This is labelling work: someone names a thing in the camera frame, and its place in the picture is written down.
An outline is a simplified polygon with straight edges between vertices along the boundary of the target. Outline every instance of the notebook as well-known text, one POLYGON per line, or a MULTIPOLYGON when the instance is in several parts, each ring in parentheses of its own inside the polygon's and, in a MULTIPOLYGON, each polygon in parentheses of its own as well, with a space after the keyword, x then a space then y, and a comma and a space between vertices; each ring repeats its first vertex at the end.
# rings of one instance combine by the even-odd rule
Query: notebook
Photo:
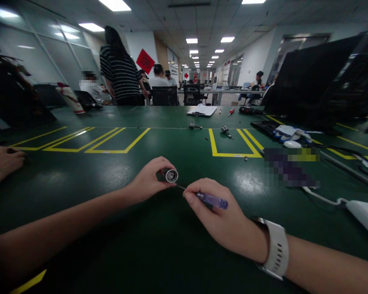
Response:
POLYGON ((205 106, 198 104, 197 107, 187 112, 195 116, 211 116, 217 110, 216 106, 205 106))

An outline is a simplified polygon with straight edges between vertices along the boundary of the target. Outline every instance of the red decoration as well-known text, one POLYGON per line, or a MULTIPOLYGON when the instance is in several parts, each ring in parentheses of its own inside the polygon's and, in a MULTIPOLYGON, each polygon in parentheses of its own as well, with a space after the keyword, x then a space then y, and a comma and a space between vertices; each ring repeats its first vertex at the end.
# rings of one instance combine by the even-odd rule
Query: red decoration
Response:
POLYGON ((136 64, 139 65, 140 68, 146 72, 146 74, 149 74, 154 63, 155 61, 146 53, 146 51, 144 51, 144 49, 142 49, 138 59, 136 60, 136 64))

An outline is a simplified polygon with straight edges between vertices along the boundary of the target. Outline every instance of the striped shirt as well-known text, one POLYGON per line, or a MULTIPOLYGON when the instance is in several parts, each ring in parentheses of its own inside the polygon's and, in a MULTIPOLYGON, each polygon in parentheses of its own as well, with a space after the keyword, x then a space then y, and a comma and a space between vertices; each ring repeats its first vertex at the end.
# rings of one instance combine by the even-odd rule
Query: striped shirt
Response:
POLYGON ((101 75, 112 82, 116 99, 128 98, 140 94, 138 81, 142 76, 138 72, 134 60, 124 56, 118 60, 111 51, 110 45, 101 46, 101 75))

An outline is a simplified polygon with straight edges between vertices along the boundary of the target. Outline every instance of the yellow tape marking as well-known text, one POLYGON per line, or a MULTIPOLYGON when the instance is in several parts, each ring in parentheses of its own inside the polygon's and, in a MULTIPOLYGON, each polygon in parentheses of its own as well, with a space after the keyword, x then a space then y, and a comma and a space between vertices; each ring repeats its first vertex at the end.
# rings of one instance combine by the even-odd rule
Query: yellow tape marking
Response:
POLYGON ((349 126, 346 126, 346 125, 343 125, 343 124, 340 124, 337 122, 337 125, 340 125, 341 127, 345 127, 347 129, 350 129, 350 130, 353 130, 353 131, 358 131, 358 129, 355 129, 355 128, 352 128, 352 127, 349 127, 349 126))
POLYGON ((253 154, 218 153, 217 145, 215 144, 215 138, 214 138, 213 130, 209 129, 211 150, 213 152, 213 156, 216 156, 216 157, 246 157, 247 156, 247 157, 252 157, 252 158, 261 158, 262 156, 259 154, 259 152, 256 150, 256 148, 251 144, 251 142, 247 139, 247 137, 242 133, 242 131, 237 129, 237 132, 244 139, 244 141, 246 142, 248 147, 251 149, 253 154))
POLYGON ((258 142, 258 140, 255 139, 255 137, 248 132, 248 130, 244 129, 244 132, 247 134, 247 136, 255 143, 255 145, 260 149, 264 149, 263 146, 258 142))
POLYGON ((108 141, 109 139, 113 138, 115 135, 117 135, 118 133, 120 133, 121 131, 125 130, 125 128, 122 128, 121 130, 117 131, 116 133, 110 135, 109 137, 107 137, 106 139, 102 140, 100 143, 98 143, 97 145, 91 147, 90 149, 86 150, 85 153, 108 153, 108 154, 126 154, 128 153, 132 147, 135 146, 136 143, 139 142, 140 139, 143 138, 144 135, 146 135, 146 133, 148 131, 150 131, 151 128, 147 128, 142 134, 140 134, 139 137, 137 137, 135 139, 135 141, 133 141, 127 148, 125 148, 124 150, 95 150, 95 148, 97 148, 98 146, 102 145, 103 143, 105 143, 106 141, 108 141))
POLYGON ((46 269, 43 272, 39 273, 34 278, 32 278, 30 281, 28 281, 25 284, 23 284, 22 286, 14 289, 14 290, 12 290, 9 294, 21 294, 24 291, 30 289, 31 287, 33 287, 34 285, 36 285, 40 281, 42 281, 43 277, 45 276, 45 273, 46 273, 46 269))
MULTIPOLYGON (((10 147, 16 147, 16 145, 20 145, 20 144, 22 144, 22 143, 26 143, 26 142, 29 142, 29 141, 34 140, 34 139, 38 139, 38 138, 40 138, 40 137, 43 137, 43 136, 49 135, 49 134, 51 134, 51 133, 54 133, 54 132, 60 131, 60 130, 65 129, 65 128, 66 128, 66 127, 61 127, 61 128, 56 129, 56 130, 54 130, 54 131, 50 131, 50 132, 47 132, 47 133, 45 133, 45 134, 42 134, 42 135, 39 135, 39 136, 33 137, 33 138, 31 138, 31 139, 27 139, 27 140, 24 140, 24 141, 22 141, 22 142, 19 142, 19 143, 13 144, 13 145, 11 145, 10 147)), ((18 149, 18 150, 38 150, 38 149, 36 149, 36 148, 38 148, 38 149, 39 149, 40 147, 22 147, 22 146, 17 147, 17 149, 18 149)))
MULTIPOLYGON (((95 129, 95 127, 92 127, 90 129, 86 130, 85 132, 91 131, 92 129, 95 129)), ((76 153, 76 152, 79 152, 79 151, 85 149, 86 147, 90 146, 91 144, 94 144, 95 142, 99 141, 100 139, 106 137, 107 135, 109 135, 110 133, 116 131, 117 129, 118 129, 118 127, 117 128, 114 128, 113 130, 109 131, 108 133, 103 134, 102 136, 98 137, 97 139, 94 139, 93 141, 87 143, 86 145, 84 145, 84 146, 82 146, 82 147, 80 147, 78 149, 73 149, 73 148, 54 148, 54 147, 57 146, 57 145, 60 145, 60 144, 62 144, 64 142, 67 142, 67 141, 69 141, 69 140, 71 140, 71 139, 73 139, 73 138, 75 138, 75 137, 77 137, 79 135, 84 134, 83 132, 81 132, 81 133, 79 133, 79 134, 77 134, 77 135, 75 135, 73 137, 67 138, 64 141, 61 141, 61 142, 59 142, 59 143, 57 143, 57 144, 55 144, 53 146, 50 146, 50 147, 44 149, 44 151, 58 151, 58 152, 74 152, 74 153, 76 153)))
MULTIPOLYGON (((278 121, 278 120, 276 120, 275 118, 273 118, 272 116, 270 116, 270 115, 267 115, 267 117, 268 118, 271 118, 272 120, 274 120, 274 121, 276 121, 277 123, 280 123, 281 125, 284 125, 284 123, 281 123, 280 121, 278 121)), ((362 147, 362 148, 364 148, 364 149, 367 149, 368 150, 368 147, 366 147, 366 146, 364 146, 364 145, 361 145, 361 144, 359 144, 359 143, 356 143, 356 142, 353 142, 353 141, 351 141, 351 140, 348 140, 348 139, 346 139, 346 138, 343 138, 343 137, 340 137, 340 136, 338 136, 338 138, 339 139, 342 139, 342 140, 345 140, 345 141, 347 141, 347 142, 349 142, 349 143, 352 143, 352 144, 355 144, 355 145, 357 145, 357 146, 360 146, 360 147, 362 147)), ((317 144, 322 144, 322 143, 320 143, 319 141, 316 141, 316 140, 313 140, 315 143, 317 143, 317 144)), ((336 155, 338 155, 338 156, 340 156, 340 157, 342 157, 343 159, 348 159, 348 160, 357 160, 357 157, 355 157, 355 156, 353 156, 353 155, 345 155, 345 154, 342 154, 341 152, 338 152, 337 150, 334 150, 334 149, 331 149, 331 148, 327 148, 327 150, 330 150, 332 153, 334 153, 334 154, 336 154, 336 155)))
POLYGON ((61 141, 61 140, 65 139, 65 138, 68 138, 68 137, 73 136, 73 135, 75 135, 75 134, 78 134, 78 133, 81 133, 81 132, 83 132, 83 131, 86 131, 86 130, 88 130, 88 129, 89 129, 89 127, 84 128, 84 129, 80 129, 79 131, 76 131, 76 132, 74 132, 74 133, 72 133, 72 134, 66 135, 66 136, 61 137, 61 138, 59 138, 59 139, 57 139, 57 140, 51 141, 51 142, 49 142, 49 143, 46 143, 45 145, 42 145, 42 146, 40 146, 40 147, 15 147, 15 148, 16 148, 16 149, 18 149, 18 150, 31 150, 31 151, 40 150, 40 149, 42 149, 42 148, 44 148, 44 147, 47 147, 47 146, 49 146, 49 145, 51 145, 51 144, 54 144, 54 143, 56 143, 56 142, 58 142, 58 141, 61 141))

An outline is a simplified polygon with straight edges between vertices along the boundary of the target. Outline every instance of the ceiling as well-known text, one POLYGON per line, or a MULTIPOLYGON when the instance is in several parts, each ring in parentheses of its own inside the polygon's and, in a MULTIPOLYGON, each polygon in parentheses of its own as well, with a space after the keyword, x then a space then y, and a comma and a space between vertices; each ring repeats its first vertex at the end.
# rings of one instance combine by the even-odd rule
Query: ceiling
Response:
POLYGON ((152 30, 190 68, 195 60, 189 58, 189 50, 199 50, 195 56, 201 69, 214 55, 219 56, 214 64, 221 64, 276 25, 368 22, 368 0, 266 0, 250 5, 241 5, 242 0, 124 0, 132 9, 124 12, 113 12, 98 0, 32 1, 63 15, 70 24, 94 22, 121 32, 152 30), (168 7, 205 2, 210 5, 168 7), (221 43, 224 36, 235 39, 221 43), (187 44, 186 38, 198 38, 198 43, 187 44), (214 53, 216 49, 225 51, 214 53))

